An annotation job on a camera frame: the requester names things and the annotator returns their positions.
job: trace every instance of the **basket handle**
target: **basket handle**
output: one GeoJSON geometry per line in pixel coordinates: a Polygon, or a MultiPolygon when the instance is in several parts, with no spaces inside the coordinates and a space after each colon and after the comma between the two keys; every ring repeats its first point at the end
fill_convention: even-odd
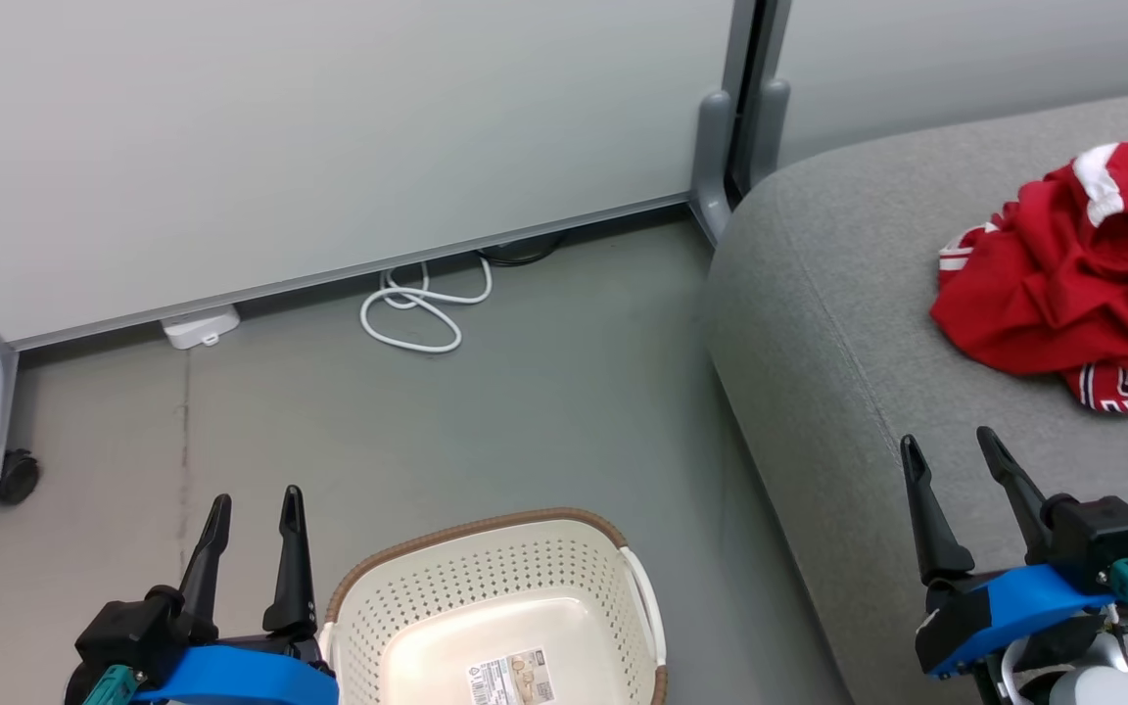
{"type": "Polygon", "coordinates": [[[642,599],[643,616],[645,617],[643,625],[646,627],[650,638],[652,638],[652,643],[649,646],[655,652],[655,664],[663,666],[668,658],[668,647],[664,642],[664,622],[659,616],[659,602],[655,601],[655,591],[650,585],[650,578],[646,575],[646,570],[642,566],[638,556],[635,556],[635,553],[627,546],[620,548],[620,554],[626,558],[629,572],[633,573],[634,581],[638,584],[638,598],[642,599]]]}
{"type": "Polygon", "coordinates": [[[333,669],[333,622],[325,622],[316,635],[316,646],[321,651],[321,660],[333,669]]]}

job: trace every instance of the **label sticker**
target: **label sticker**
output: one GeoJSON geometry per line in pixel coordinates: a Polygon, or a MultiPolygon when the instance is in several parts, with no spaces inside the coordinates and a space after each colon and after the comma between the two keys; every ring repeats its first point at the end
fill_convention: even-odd
{"type": "Polygon", "coordinates": [[[545,705],[555,702],[546,653],[534,649],[470,666],[473,705],[545,705]]]}

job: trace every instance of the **perforated basket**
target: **perforated basket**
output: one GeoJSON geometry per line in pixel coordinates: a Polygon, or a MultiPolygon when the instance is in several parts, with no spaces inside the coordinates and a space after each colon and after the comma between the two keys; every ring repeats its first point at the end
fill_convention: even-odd
{"type": "Polygon", "coordinates": [[[342,705],[661,705],[655,593],[617,528],[509,514],[367,558],[319,642],[342,705]]]}

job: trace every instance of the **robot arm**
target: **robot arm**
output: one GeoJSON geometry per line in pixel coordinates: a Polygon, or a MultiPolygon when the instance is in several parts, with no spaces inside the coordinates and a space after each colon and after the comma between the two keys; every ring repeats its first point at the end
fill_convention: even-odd
{"type": "Polygon", "coordinates": [[[156,585],[138,602],[107,602],[77,638],[81,666],[65,705],[336,705],[337,682],[316,642],[316,598],[303,495],[285,488],[281,561],[264,634],[220,638],[212,619],[233,502],[217,496],[180,589],[156,585]]]}
{"type": "Polygon", "coordinates": [[[1128,705],[1128,504],[1117,496],[1048,500],[993,430],[977,429],[977,441],[1021,528],[1026,566],[972,572],[975,559],[932,491],[931,468],[905,437],[928,615],[915,640],[923,671],[971,675],[988,705],[1128,705]],[[1015,686],[1015,673],[1049,668],[1015,686]]]}

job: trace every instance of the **barcode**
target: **barcode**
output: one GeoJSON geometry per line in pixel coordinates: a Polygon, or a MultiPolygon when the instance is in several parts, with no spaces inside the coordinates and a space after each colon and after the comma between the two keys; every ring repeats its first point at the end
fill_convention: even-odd
{"type": "Polygon", "coordinates": [[[490,699],[485,693],[485,681],[482,681],[482,679],[473,681],[473,705],[490,705],[490,699]]]}

